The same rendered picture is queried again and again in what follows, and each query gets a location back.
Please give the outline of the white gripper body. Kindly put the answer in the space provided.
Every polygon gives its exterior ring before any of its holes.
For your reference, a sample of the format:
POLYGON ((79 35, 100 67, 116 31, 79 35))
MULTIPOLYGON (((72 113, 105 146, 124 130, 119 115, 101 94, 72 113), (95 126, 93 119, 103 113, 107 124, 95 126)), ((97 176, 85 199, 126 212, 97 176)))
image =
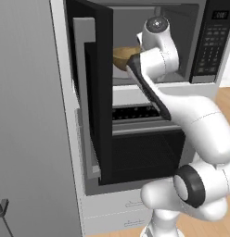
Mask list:
POLYGON ((143 38, 142 38, 142 35, 143 35, 142 32, 139 32, 139 33, 136 35, 136 38, 137 38, 137 41, 138 41, 140 47, 144 47, 144 46, 143 46, 143 38))

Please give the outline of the black microwave door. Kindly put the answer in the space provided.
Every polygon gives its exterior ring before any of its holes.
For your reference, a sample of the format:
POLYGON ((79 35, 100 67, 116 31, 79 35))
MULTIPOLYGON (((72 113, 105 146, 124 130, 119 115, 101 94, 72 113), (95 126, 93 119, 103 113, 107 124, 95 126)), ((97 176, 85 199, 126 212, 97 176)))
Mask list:
POLYGON ((65 0, 72 77, 84 137, 96 153, 100 183, 111 180, 113 10, 87 0, 65 0))

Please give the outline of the black and silver microwave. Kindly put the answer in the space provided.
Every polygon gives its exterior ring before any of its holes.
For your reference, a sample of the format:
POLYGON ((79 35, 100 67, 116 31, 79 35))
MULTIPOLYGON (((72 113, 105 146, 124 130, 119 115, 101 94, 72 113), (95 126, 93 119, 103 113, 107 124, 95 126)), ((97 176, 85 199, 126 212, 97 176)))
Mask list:
POLYGON ((179 55, 179 69, 165 82, 214 82, 230 32, 230 0, 65 0, 70 50, 75 51, 72 20, 95 20, 96 40, 85 45, 85 65, 91 79, 100 72, 114 84, 130 84, 125 71, 112 63, 111 51, 138 46, 136 35, 147 19, 163 16, 179 55))

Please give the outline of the black built-in oven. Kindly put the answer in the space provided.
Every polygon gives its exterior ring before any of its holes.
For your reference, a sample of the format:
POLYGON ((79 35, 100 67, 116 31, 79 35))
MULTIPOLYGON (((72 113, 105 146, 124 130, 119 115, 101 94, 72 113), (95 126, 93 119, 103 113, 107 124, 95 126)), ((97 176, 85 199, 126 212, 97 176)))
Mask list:
MULTIPOLYGON (((194 158, 195 150, 182 129, 112 136, 111 180, 101 184, 96 153, 84 137, 81 109, 76 115, 83 152, 83 184, 88 195, 139 189, 150 181, 171 177, 194 158)), ((112 131, 170 125, 175 124, 149 104, 112 107, 112 131)))

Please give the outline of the grey fridge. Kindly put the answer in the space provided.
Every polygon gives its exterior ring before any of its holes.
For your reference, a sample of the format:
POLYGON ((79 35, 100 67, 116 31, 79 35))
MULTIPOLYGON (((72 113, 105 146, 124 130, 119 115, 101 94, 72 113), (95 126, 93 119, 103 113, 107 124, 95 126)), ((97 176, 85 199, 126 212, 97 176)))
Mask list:
POLYGON ((81 237, 49 0, 0 0, 0 237, 81 237))

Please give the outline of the white drawer front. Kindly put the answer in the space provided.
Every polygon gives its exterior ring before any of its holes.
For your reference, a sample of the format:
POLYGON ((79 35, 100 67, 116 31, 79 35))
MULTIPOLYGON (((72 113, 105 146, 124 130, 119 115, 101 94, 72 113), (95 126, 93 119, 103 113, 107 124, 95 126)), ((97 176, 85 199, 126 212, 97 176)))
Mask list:
POLYGON ((103 193, 85 196, 82 199, 83 216, 85 218, 91 218, 146 209, 144 205, 125 207, 125 204, 129 200, 132 202, 140 202, 140 190, 135 189, 116 193, 103 193))
POLYGON ((107 233, 113 231, 128 230, 131 228, 139 228, 146 226, 152 216, 150 210, 138 210, 121 214, 106 215, 96 218, 86 218, 83 221, 84 234, 96 235, 100 233, 107 233), (128 220, 134 221, 137 219, 143 219, 145 223, 140 226, 124 227, 124 223, 128 220))

